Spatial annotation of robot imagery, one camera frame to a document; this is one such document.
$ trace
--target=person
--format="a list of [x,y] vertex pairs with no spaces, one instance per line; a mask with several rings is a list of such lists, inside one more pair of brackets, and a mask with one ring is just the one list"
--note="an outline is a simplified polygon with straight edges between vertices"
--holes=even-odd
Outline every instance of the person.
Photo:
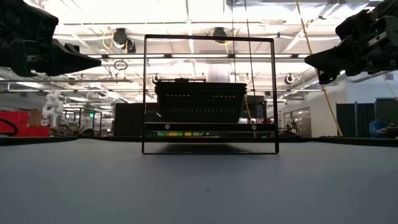
[[372,138],[388,138],[386,128],[388,124],[384,124],[378,118],[375,121],[372,121],[369,125],[369,132],[371,133]]

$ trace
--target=white robot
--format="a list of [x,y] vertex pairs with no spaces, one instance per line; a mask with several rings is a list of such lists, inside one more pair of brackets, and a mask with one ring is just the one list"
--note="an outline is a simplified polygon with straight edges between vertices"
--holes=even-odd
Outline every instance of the white robot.
[[59,101],[61,92],[59,90],[51,90],[46,96],[47,102],[43,106],[43,119],[50,118],[51,127],[57,125],[57,118],[63,113],[63,103]]

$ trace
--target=table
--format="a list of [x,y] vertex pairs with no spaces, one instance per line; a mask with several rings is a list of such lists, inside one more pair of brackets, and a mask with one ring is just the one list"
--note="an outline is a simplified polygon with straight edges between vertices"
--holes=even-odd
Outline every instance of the table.
[[139,142],[94,139],[4,146],[0,223],[398,223],[397,161],[393,147],[319,142],[281,143],[276,156],[148,156]]

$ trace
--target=black basket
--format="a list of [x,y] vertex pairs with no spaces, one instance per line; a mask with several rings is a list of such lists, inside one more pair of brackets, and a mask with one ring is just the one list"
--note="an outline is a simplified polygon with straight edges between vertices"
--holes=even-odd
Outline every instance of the black basket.
[[245,83],[157,82],[163,122],[237,123]]

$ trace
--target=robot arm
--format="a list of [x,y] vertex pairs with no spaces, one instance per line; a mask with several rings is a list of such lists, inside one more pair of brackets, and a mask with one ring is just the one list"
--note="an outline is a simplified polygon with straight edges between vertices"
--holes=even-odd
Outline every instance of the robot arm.
[[57,25],[58,18],[23,0],[0,0],[0,67],[33,77],[31,70],[57,76],[101,65],[79,46],[54,40]]
[[362,10],[336,28],[341,42],[332,49],[310,55],[305,63],[318,69],[320,84],[361,72],[398,70],[398,0],[387,0],[373,11]]

